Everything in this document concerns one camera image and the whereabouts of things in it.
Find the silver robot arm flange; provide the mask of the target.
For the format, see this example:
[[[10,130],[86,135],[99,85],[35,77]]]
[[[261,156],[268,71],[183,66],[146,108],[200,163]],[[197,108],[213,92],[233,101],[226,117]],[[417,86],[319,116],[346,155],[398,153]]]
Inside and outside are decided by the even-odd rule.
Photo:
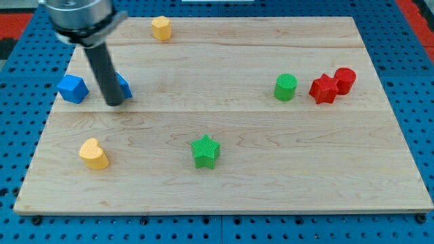
[[[128,18],[112,0],[39,0],[48,12],[56,37],[65,44],[94,48]]]

